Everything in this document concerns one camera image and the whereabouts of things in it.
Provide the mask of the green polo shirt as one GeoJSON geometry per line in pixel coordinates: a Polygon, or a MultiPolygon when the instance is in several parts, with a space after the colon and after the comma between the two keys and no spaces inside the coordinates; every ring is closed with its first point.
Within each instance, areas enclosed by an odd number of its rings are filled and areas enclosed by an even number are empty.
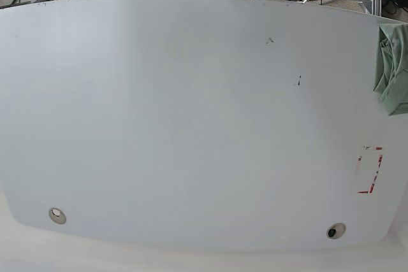
{"type": "Polygon", "coordinates": [[[373,91],[386,113],[407,113],[407,24],[379,24],[373,91]]]}

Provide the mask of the red tape rectangle marking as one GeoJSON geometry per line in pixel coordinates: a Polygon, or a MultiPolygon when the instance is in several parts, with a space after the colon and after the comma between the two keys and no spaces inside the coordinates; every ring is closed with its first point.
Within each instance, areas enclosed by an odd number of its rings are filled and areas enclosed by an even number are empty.
{"type": "Polygon", "coordinates": [[[362,147],[358,157],[353,190],[357,194],[373,193],[384,155],[383,147],[362,147]]]}

